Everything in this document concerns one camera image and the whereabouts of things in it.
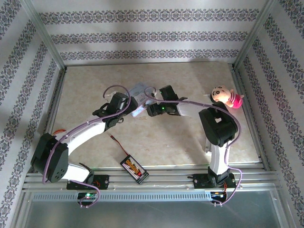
black bracket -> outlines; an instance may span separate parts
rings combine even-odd
[[[207,173],[193,174],[192,177],[189,178],[193,179],[194,189],[224,188],[224,184],[214,186],[214,184],[210,182]],[[225,183],[227,184],[227,188],[235,188],[237,186],[235,177],[232,173],[225,179]]]
[[[109,186],[109,175],[94,175],[92,185],[100,190],[107,190]],[[77,184],[72,181],[68,181],[66,184],[67,190],[94,190],[91,187],[87,187],[82,184]]]

patterned wallpaper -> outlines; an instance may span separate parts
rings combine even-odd
[[[304,227],[304,6],[278,0],[240,68],[268,162]]]
[[[59,69],[18,0],[0,0],[0,228],[9,227]]]
[[[67,65],[233,63],[265,0],[33,0]]]

plush doll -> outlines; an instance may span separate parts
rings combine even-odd
[[[239,108],[243,103],[244,95],[238,95],[233,92],[233,89],[230,91],[224,85],[215,87],[210,95],[212,102],[221,101],[230,108]]]

pink plush toy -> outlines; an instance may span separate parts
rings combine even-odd
[[[221,101],[230,108],[239,108],[243,104],[244,95],[238,95],[230,91],[224,85],[215,87],[211,92],[211,100],[214,102]]]

robotic arm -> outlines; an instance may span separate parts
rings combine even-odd
[[[185,97],[178,98],[170,85],[160,89],[160,93],[164,100],[180,101],[187,99]],[[96,119],[96,117],[105,117],[123,110],[127,105],[127,100],[128,96],[122,93],[115,93],[110,103],[104,104],[100,109],[93,112],[93,115],[86,121],[88,124],[85,127],[68,135],[58,144],[47,170],[47,179],[50,182],[54,183],[60,179],[74,180],[87,184],[93,182],[94,172],[83,164],[80,164],[80,166],[69,163],[68,157],[78,146],[114,127],[118,122],[123,121],[124,116],[137,108],[138,104],[136,100],[131,97],[129,107],[120,115],[89,124],[90,120]],[[221,102],[213,105],[227,111],[225,105]],[[236,123],[229,115],[213,108],[204,108],[184,103],[154,103],[147,106],[147,112],[151,117],[167,113],[177,116],[191,116],[200,120],[206,137],[212,144],[208,182],[210,183],[210,187],[223,184],[229,175],[229,168],[224,162],[226,146],[238,131]],[[31,165],[40,173],[44,172],[50,151],[67,132],[69,131],[57,134],[56,136],[48,133],[41,136],[31,161]]]

